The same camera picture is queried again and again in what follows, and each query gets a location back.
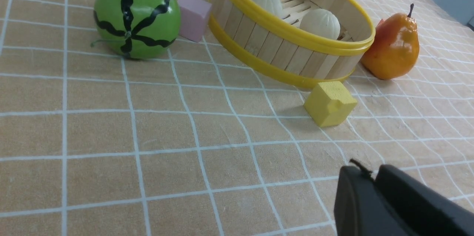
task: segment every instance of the black stripe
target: black stripe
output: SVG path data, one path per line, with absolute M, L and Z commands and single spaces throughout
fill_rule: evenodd
M 139 40 L 146 44 L 147 46 L 154 47 L 160 45 L 163 48 L 166 48 L 170 46 L 176 39 L 173 39 L 172 41 L 167 41 L 167 40 L 153 40 L 150 37 L 146 36 L 140 36 L 140 35 L 132 35 L 132 39 L 134 40 Z
M 144 18 L 141 20 L 135 28 L 132 30 L 132 35 L 137 35 L 137 33 L 140 32 L 143 28 L 148 27 L 149 25 L 153 24 L 154 20 L 156 19 L 157 15 L 164 14 L 168 12 L 168 7 L 170 6 L 170 1 L 171 0 L 164 0 L 164 4 L 160 4 L 157 6 L 153 12 L 150 14 L 149 17 Z
M 133 5 L 133 0 L 122 0 L 120 1 L 120 6 L 123 13 L 123 25 L 125 26 L 126 31 L 132 30 L 132 21 L 133 13 L 130 10 L 130 7 Z
M 125 44 L 120 47 L 120 50 L 124 54 L 132 52 L 132 39 L 131 38 L 125 39 Z
M 108 33 L 117 36 L 117 37 L 125 37 L 125 31 L 123 30 L 116 30 L 114 26 L 107 21 L 99 21 L 99 18 L 97 17 L 97 12 L 94 11 L 94 20 L 96 25 L 101 28 L 102 30 L 106 30 Z

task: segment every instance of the toy watermelon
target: toy watermelon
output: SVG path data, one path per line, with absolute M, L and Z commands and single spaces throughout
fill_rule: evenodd
M 95 0 L 94 20 L 102 37 L 98 41 L 114 52 L 151 59 L 178 37 L 181 12 L 176 0 Z

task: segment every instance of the yellow foam cube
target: yellow foam cube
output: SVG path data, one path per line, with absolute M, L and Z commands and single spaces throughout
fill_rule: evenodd
M 320 127 L 343 123 L 356 105 L 357 100 L 340 81 L 318 83 L 303 104 Z

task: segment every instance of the yellow rim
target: yellow rim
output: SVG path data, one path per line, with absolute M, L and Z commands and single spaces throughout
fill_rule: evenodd
M 306 31 L 296 28 L 278 17 L 271 15 L 263 10 L 252 0 L 230 0 L 247 17 L 254 20 L 263 28 L 271 31 L 279 37 L 289 40 L 299 46 L 309 50 L 326 53 L 336 56 L 355 56 L 364 53 L 374 42 L 375 28 L 367 13 L 360 7 L 356 1 L 348 0 L 354 7 L 364 15 L 365 20 L 371 26 L 371 35 L 368 39 L 358 42 L 345 42 L 339 40 L 330 40 L 324 37 L 313 35 Z
M 271 77 L 272 79 L 278 80 L 286 84 L 305 89 L 313 89 L 318 82 L 344 81 L 355 70 L 354 68 L 347 76 L 341 77 L 339 79 L 312 79 L 310 77 L 302 77 L 297 74 L 293 74 L 288 71 L 279 69 L 275 66 L 272 66 L 267 62 L 263 61 L 262 59 L 255 57 L 251 53 L 247 52 L 244 48 L 242 48 L 239 44 L 232 40 L 227 35 L 227 33 L 225 33 L 225 31 L 220 27 L 220 25 L 217 23 L 216 19 L 212 15 L 209 18 L 209 28 L 216 37 L 216 39 L 220 42 L 220 44 L 222 44 L 224 48 L 226 48 L 232 55 L 237 57 L 244 64 L 253 68 L 255 71 L 264 74 L 267 77 Z

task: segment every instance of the pink foam cube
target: pink foam cube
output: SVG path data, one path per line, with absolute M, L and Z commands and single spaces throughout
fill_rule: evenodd
M 209 21 L 211 4 L 204 0 L 178 0 L 181 10 L 179 35 L 200 42 Z

